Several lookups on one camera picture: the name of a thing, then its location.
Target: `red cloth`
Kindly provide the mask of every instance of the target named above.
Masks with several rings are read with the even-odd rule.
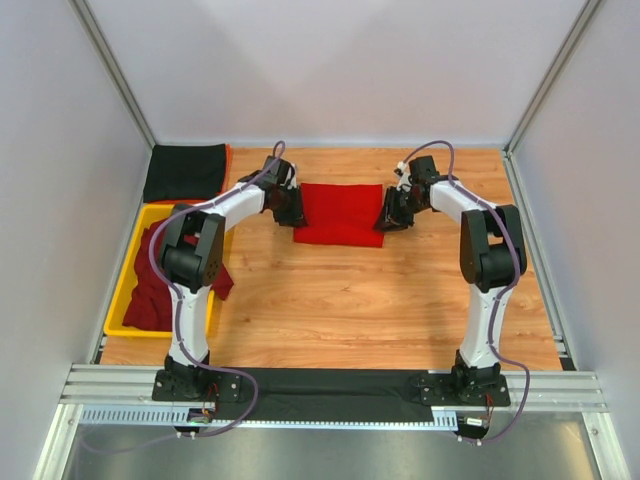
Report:
[[[171,295],[169,288],[160,280],[149,264],[149,244],[151,236],[164,220],[155,222],[145,229],[140,239],[140,249],[136,255],[133,269],[138,277],[138,285],[131,292],[131,302],[125,313],[122,325],[136,327],[140,330],[155,332],[171,331]],[[160,244],[156,243],[156,256],[160,252]],[[227,269],[222,266],[212,288],[216,295],[226,300],[233,287],[233,280]]]
[[[309,226],[294,229],[294,242],[382,247],[384,234],[373,229],[382,208],[382,185],[303,183],[300,189]]]

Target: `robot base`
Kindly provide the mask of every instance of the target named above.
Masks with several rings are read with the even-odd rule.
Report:
[[[507,380],[500,375],[500,364],[469,368],[459,351],[450,373],[422,373],[413,377],[410,383],[420,390],[423,405],[486,407],[487,395],[496,407],[511,405]]]
[[[209,354],[203,363],[209,363]],[[242,378],[238,375],[182,365],[167,355],[164,369],[156,373],[151,398],[157,402],[236,403],[240,400],[241,386]]]

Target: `black strip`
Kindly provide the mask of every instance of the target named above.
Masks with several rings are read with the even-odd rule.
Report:
[[[571,357],[560,357],[560,365],[562,365],[562,370],[565,372],[576,371],[576,365],[573,363],[573,359]]]
[[[96,352],[96,356],[93,359],[93,364],[94,365],[100,365],[100,361],[102,360],[102,354],[104,353],[104,339],[107,338],[107,335],[105,333],[102,334],[102,337],[100,337],[100,344],[98,345],[98,351]]]
[[[428,406],[412,402],[411,370],[248,368],[260,386],[251,420],[324,422],[429,422]],[[222,403],[216,418],[237,418],[253,390],[242,381],[240,401]]]

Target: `wooden surface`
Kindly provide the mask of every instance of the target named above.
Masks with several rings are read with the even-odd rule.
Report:
[[[259,168],[267,149],[236,149],[231,179]],[[294,149],[285,158],[309,183],[394,184],[405,149]],[[448,153],[433,150],[441,172]],[[458,150],[455,174],[498,204],[511,193],[498,150]],[[236,283],[218,302],[211,363],[238,367],[449,368],[464,336],[468,285],[459,227],[422,212],[384,247],[295,244],[271,214],[236,227],[227,267]],[[531,264],[509,303],[501,351],[534,370],[559,370]],[[102,363],[161,364],[168,340],[107,340]]]

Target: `metal floor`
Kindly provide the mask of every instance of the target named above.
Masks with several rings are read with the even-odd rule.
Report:
[[[496,412],[492,432],[511,416]],[[523,415],[500,442],[458,443],[443,432],[239,428],[218,438],[169,440],[120,455],[79,447],[141,444],[167,427],[81,426],[65,479],[599,479],[580,414]]]

